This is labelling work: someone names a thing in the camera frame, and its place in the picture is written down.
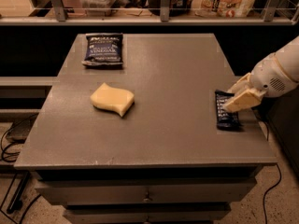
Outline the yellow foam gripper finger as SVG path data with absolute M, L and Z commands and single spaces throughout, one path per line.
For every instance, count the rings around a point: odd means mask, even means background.
M 259 105 L 265 94 L 266 91 L 259 91 L 255 88 L 245 89 L 228 99 L 222 107 L 228 113 L 249 109 Z
M 229 93 L 237 94 L 246 89 L 250 89 L 251 88 L 250 76 L 251 76 L 251 73 L 245 74 L 227 91 Z

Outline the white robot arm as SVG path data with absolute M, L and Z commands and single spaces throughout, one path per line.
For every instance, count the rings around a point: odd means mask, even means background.
M 276 98 L 294 90 L 299 83 L 299 36 L 260 60 L 253 70 L 229 90 L 234 96 L 224 105 L 234 113 L 259 105 L 264 97 Z

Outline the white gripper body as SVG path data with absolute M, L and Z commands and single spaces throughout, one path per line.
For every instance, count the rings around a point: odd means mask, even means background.
M 299 55 L 271 53 L 251 71 L 250 82 L 265 97 L 279 97 L 298 87 Z

